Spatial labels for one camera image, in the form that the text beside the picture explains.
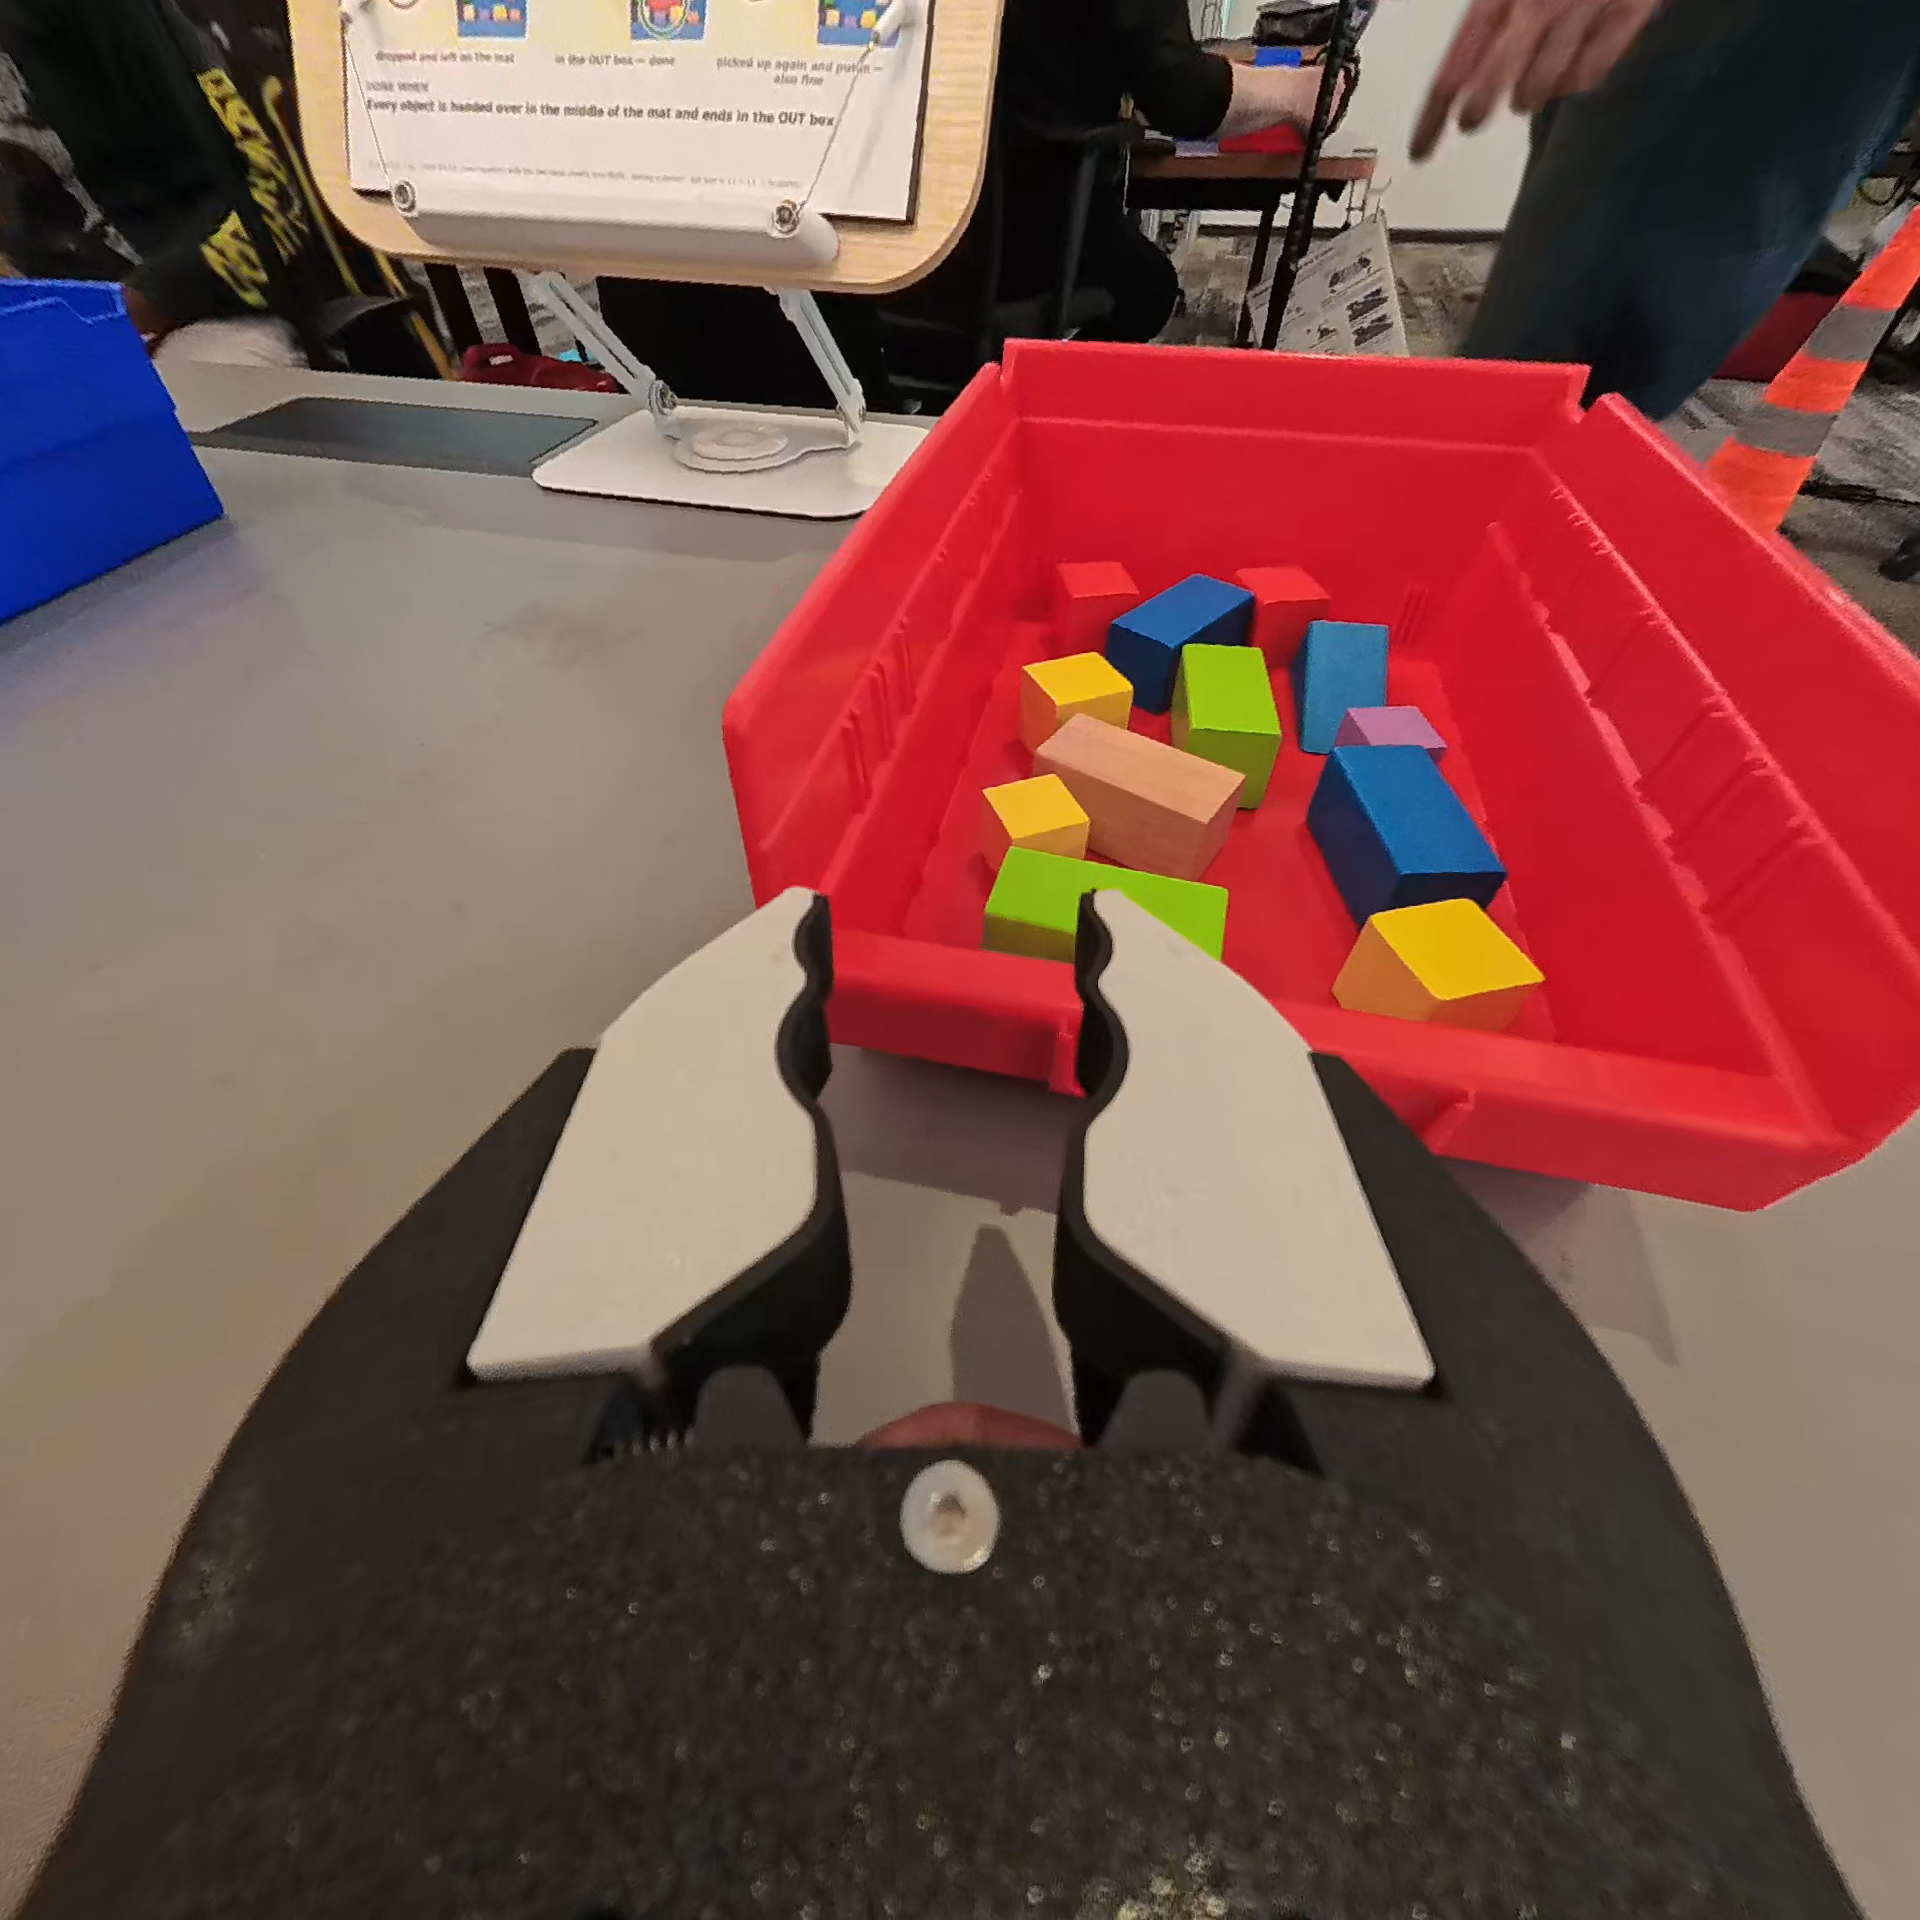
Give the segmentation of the pile of coloured wooden blocks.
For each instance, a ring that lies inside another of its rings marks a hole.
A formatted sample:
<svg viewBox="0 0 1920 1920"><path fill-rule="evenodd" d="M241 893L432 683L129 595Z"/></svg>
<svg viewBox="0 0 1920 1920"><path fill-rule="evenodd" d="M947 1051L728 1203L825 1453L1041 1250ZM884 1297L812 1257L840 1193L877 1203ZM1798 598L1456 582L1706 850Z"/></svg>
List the pile of coloured wooden blocks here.
<svg viewBox="0 0 1920 1920"><path fill-rule="evenodd" d="M1453 734L1393 699L1395 626L1329 611L1300 566L1145 595L1115 559L1058 565L977 799L982 948L1064 964L1117 889L1213 958L1304 946L1345 1011L1518 1021L1546 973Z"/></svg>

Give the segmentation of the grey desk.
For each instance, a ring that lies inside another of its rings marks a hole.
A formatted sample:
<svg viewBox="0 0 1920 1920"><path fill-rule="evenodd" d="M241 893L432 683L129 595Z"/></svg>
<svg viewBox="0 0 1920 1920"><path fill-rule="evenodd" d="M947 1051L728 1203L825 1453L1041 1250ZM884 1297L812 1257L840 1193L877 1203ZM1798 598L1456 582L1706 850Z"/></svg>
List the grey desk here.
<svg viewBox="0 0 1920 1920"><path fill-rule="evenodd" d="M723 707L844 526L216 449L5 623L5 1916L283 1354L740 918ZM1760 1213L1453 1163L1709 1534L1860 1908L1915 1916L1915 1130Z"/></svg>

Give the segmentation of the white floor sign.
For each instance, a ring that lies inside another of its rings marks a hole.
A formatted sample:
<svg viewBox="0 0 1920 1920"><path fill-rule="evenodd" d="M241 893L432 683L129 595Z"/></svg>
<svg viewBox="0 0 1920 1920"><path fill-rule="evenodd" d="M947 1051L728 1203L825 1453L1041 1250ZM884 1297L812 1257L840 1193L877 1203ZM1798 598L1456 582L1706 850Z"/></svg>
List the white floor sign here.
<svg viewBox="0 0 1920 1920"><path fill-rule="evenodd" d="M1275 349L1408 357L1389 228L1378 209L1306 254Z"/></svg>

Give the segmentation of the instruction sheet board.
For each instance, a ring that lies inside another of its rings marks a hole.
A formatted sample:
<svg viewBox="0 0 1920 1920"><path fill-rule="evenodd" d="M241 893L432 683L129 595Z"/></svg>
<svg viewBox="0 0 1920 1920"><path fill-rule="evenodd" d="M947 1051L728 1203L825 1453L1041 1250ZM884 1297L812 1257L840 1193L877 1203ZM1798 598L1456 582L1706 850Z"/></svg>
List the instruction sheet board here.
<svg viewBox="0 0 1920 1920"><path fill-rule="evenodd" d="M288 5L323 202L428 266L880 298L985 181L1001 5Z"/></svg>

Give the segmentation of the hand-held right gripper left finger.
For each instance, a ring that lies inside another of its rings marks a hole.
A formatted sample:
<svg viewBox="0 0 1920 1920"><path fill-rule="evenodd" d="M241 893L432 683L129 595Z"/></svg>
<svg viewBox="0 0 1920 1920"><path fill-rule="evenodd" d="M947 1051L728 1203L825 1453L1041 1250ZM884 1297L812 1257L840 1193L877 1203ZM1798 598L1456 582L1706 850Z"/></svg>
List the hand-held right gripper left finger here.
<svg viewBox="0 0 1920 1920"><path fill-rule="evenodd" d="M829 902L780 893L604 1030L474 1381L621 1377L689 1418L714 1377L760 1367L812 1418L852 1282L829 995Z"/></svg>

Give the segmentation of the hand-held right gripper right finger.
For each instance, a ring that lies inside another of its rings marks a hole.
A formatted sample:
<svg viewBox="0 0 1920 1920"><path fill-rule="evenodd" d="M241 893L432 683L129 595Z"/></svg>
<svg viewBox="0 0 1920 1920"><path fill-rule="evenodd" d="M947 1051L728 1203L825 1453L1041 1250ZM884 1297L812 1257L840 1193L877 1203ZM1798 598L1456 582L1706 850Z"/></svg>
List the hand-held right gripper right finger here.
<svg viewBox="0 0 1920 1920"><path fill-rule="evenodd" d="M1275 1381L1420 1391L1435 1365L1306 1038L1115 889L1076 913L1085 1114L1058 1204L1074 1406L1173 1373L1209 1419Z"/></svg>

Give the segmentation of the blue plastic bin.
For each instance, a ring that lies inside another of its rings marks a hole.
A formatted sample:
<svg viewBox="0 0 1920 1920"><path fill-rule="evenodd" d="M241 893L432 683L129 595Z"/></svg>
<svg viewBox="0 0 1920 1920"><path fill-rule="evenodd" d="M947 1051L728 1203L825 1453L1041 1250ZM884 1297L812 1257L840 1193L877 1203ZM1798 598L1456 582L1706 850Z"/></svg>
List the blue plastic bin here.
<svg viewBox="0 0 1920 1920"><path fill-rule="evenodd" d="M3 620L222 517L122 289L3 278Z"/></svg>

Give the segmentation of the red plastic bin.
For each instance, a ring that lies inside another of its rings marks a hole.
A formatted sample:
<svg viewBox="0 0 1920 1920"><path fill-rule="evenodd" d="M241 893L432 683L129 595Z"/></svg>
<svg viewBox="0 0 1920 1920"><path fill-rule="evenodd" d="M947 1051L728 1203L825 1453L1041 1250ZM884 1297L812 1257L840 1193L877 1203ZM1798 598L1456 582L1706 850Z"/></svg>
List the red plastic bin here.
<svg viewBox="0 0 1920 1920"><path fill-rule="evenodd" d="M1208 877L1222 959L1433 1153L1760 1210L1915 1114L1915 659L1574 369L1016 343L724 707L760 902L832 900L832 1035L1076 1090L1068 964L988 950L981 794L1061 566L1140 591L1296 565L1389 628L1389 692L1507 865L1544 969L1505 1034L1345 1011L1317 762Z"/></svg>

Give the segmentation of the white board stand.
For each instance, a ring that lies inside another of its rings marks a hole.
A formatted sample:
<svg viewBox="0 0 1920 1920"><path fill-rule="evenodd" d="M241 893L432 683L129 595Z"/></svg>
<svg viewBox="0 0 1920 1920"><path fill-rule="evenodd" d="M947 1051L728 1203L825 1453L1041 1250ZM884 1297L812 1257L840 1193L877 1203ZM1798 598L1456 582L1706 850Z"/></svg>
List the white board stand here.
<svg viewBox="0 0 1920 1920"><path fill-rule="evenodd" d="M557 273L524 289L594 349L635 406L534 463L541 491L629 498L805 522L864 515L928 439L928 423L877 417L814 293L776 298L822 372L832 409L753 409L683 399L644 365Z"/></svg>

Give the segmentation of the red floor object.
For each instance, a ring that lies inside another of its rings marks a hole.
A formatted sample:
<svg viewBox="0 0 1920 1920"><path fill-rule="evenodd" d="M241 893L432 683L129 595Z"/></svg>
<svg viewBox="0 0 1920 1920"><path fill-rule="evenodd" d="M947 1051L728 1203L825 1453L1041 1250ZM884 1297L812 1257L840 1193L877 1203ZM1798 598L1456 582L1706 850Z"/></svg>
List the red floor object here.
<svg viewBox="0 0 1920 1920"><path fill-rule="evenodd" d="M1782 529L1915 282L1917 206L1910 203L1902 227L1709 457L1708 475L1742 523L1760 534Z"/></svg>

